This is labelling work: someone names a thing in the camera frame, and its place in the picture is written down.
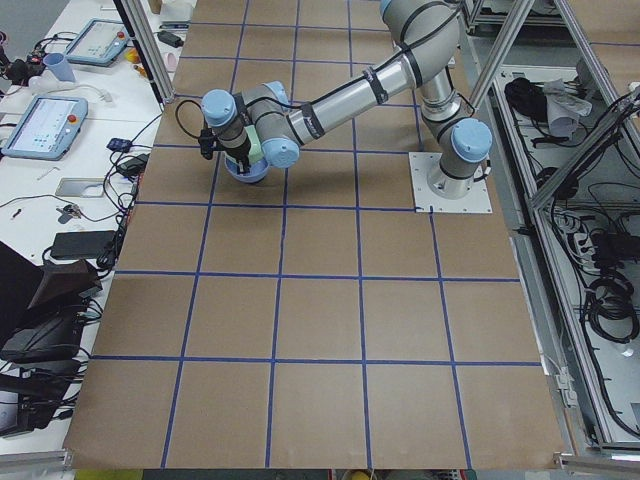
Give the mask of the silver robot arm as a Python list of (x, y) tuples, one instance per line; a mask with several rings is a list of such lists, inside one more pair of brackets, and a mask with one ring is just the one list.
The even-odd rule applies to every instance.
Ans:
[(462, 111), (462, 95), (448, 75), (460, 31), (457, 1), (383, 1), (379, 11), (394, 43), (393, 54), (346, 83), (297, 106), (286, 101), (279, 82), (262, 83), (238, 94), (214, 89), (201, 100), (212, 141), (230, 157), (239, 176), (251, 172), (253, 127), (267, 167), (286, 169), (302, 146), (406, 90), (421, 94), (421, 116), (442, 154), (427, 177), (436, 195), (458, 200), (478, 181), (476, 171), (488, 157), (493, 137), (488, 126)]

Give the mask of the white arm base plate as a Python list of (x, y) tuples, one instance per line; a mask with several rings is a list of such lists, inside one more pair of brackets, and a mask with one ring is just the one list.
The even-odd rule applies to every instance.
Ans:
[(478, 166), (468, 179), (456, 180), (441, 170), (439, 152), (410, 152), (414, 209), (418, 213), (491, 214), (488, 187)]

